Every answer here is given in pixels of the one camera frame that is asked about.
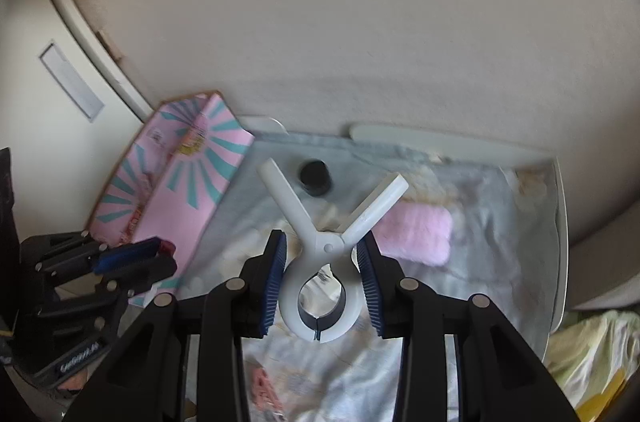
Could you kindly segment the cardboard box pink lining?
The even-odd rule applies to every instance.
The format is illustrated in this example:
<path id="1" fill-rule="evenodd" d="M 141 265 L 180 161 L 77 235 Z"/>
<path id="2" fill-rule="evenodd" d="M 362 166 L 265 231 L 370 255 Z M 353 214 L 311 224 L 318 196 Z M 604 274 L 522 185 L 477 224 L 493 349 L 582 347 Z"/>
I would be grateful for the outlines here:
<path id="1" fill-rule="evenodd" d="M 175 274 L 129 299 L 143 307 L 176 292 L 210 219 L 254 142 L 221 94 L 168 101 L 145 122 L 96 201 L 88 231 L 109 246 L 171 242 Z"/>

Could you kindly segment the large white plastic clip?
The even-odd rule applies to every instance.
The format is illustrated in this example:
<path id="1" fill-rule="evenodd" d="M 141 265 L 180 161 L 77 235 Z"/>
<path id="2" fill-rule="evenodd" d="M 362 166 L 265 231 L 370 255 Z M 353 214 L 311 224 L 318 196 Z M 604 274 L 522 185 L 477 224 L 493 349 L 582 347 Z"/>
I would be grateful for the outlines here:
<path id="1" fill-rule="evenodd" d="M 276 161 L 269 159 L 258 174 L 302 245 L 285 269 L 280 289 L 280 315 L 288 329 L 303 340 L 328 343 L 352 329 L 363 308 L 360 272 L 352 260 L 357 243 L 405 194 L 408 183 L 399 173 L 387 175 L 336 231 L 319 231 Z M 322 267 L 330 266 L 341 295 L 329 314 L 310 315 L 299 297 Z"/>

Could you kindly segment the floral light blue cloth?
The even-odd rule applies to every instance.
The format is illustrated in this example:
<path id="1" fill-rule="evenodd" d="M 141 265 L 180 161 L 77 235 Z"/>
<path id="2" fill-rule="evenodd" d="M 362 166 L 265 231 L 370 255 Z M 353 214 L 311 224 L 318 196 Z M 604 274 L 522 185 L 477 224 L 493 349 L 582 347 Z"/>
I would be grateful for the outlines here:
<path id="1" fill-rule="evenodd" d="M 323 197 L 302 196 L 314 225 L 334 229 L 390 173 L 409 188 L 375 228 L 381 251 L 436 292 L 484 293 L 543 354 L 558 294 L 558 191 L 550 165 L 516 172 L 477 164 L 434 164 L 402 146 L 360 144 L 310 134 L 260 133 L 201 239 L 178 290 L 209 292 L 239 274 L 288 222 L 259 179 L 273 160 L 290 182 L 311 160 L 333 182 Z M 247 368 L 267 372 L 291 421 L 388 421 L 393 416 L 401 344 L 382 340 L 361 314 L 336 341 L 309 343 L 276 321 L 265 338 L 243 344 Z"/>

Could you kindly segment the yellow green blanket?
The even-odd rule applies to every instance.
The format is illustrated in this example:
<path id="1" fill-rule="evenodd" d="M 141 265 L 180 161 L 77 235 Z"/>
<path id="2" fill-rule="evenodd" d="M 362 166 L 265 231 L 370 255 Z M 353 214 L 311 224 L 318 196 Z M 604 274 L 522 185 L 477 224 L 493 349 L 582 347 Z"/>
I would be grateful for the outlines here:
<path id="1" fill-rule="evenodd" d="M 578 419 L 598 420 L 639 370 L 639 315 L 607 311 L 554 332 L 544 365 Z"/>

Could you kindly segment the door hinge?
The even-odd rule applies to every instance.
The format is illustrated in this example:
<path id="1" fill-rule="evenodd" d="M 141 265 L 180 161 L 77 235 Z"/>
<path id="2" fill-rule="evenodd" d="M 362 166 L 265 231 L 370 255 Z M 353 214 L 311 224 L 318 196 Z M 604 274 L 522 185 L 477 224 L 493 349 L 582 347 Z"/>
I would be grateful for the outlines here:
<path id="1" fill-rule="evenodd" d="M 101 43 L 108 56 L 111 57 L 112 60 L 114 60 L 115 64 L 119 65 L 124 59 L 124 54 L 122 54 L 122 51 L 108 35 L 108 33 L 103 29 L 99 29 L 96 31 L 96 38 Z"/>

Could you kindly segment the black cosmetic jar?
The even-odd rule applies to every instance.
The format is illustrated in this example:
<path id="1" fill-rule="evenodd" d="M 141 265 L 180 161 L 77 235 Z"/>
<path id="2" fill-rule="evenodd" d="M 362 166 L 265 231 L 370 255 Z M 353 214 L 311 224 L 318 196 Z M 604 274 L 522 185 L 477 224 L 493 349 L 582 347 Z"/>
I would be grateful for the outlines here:
<path id="1" fill-rule="evenodd" d="M 300 186 L 309 196 L 321 197 L 332 189 L 332 179 L 329 169 L 322 160 L 305 161 L 298 170 Z"/>

